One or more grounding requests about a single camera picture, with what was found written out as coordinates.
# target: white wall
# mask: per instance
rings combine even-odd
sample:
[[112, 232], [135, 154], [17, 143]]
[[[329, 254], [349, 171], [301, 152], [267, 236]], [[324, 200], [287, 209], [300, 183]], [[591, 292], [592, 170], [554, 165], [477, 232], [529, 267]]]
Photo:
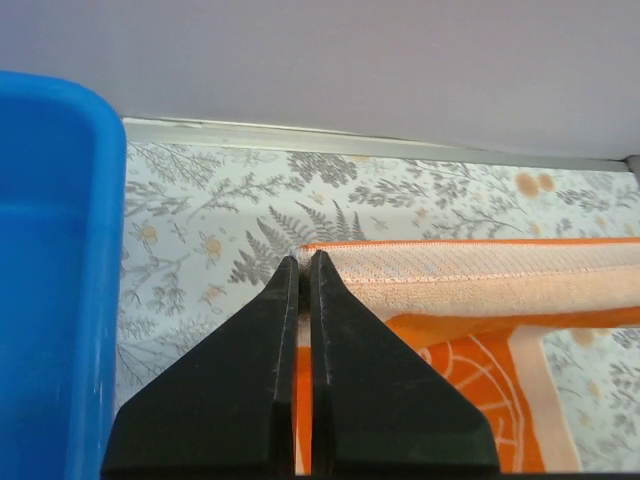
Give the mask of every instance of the white wall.
[[0, 68], [122, 115], [640, 153], [639, 0], [22, 0]]

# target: blue bin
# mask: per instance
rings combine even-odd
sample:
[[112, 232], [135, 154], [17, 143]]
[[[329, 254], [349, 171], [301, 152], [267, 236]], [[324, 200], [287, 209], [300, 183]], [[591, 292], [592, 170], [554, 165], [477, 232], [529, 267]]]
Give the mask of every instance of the blue bin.
[[126, 141], [62, 80], [0, 72], [0, 476], [95, 479], [113, 419]]

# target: towel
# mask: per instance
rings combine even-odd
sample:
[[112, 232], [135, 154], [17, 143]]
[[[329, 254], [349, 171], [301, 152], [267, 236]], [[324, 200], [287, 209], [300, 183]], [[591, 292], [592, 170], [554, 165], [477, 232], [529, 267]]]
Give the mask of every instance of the towel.
[[[640, 239], [314, 244], [381, 321], [480, 409], [503, 472], [580, 470], [542, 339], [640, 323]], [[297, 359], [297, 471], [311, 466], [308, 319]]]

